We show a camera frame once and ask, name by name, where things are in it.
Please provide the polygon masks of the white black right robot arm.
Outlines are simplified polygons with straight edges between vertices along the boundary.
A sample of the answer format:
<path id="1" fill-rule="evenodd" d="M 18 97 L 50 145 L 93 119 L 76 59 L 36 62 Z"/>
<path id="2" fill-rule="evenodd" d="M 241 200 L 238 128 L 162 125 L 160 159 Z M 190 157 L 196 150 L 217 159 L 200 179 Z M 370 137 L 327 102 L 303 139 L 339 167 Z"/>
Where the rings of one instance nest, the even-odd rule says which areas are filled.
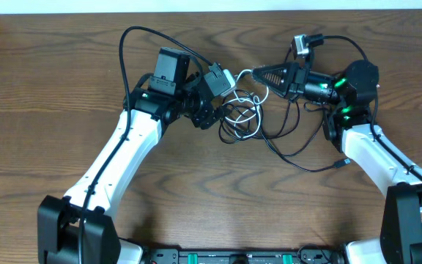
<path id="1" fill-rule="evenodd" d="M 354 161 L 385 197 L 380 235 L 353 241 L 329 263 L 422 263 L 422 168 L 377 124 L 379 70 L 366 56 L 330 76 L 285 62 L 253 69 L 253 79 L 288 100 L 303 98 L 322 108 L 325 138 Z"/>

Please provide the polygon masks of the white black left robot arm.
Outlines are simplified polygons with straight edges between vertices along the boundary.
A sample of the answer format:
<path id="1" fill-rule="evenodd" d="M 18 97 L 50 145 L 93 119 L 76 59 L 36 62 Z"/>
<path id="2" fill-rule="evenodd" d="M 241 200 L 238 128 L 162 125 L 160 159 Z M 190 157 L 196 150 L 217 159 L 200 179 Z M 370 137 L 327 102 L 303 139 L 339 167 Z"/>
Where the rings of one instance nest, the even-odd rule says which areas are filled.
<path id="1" fill-rule="evenodd" d="M 226 111 L 214 98 L 235 86 L 218 63 L 208 73 L 188 74 L 197 59 L 189 52 L 161 48 L 155 71 L 127 93 L 119 122 L 94 163 L 61 199 L 47 196 L 37 211 L 40 263 L 141 263 L 141 246 L 121 239 L 114 219 L 122 197 L 147 153 L 167 127 L 182 116 L 208 129 Z"/>

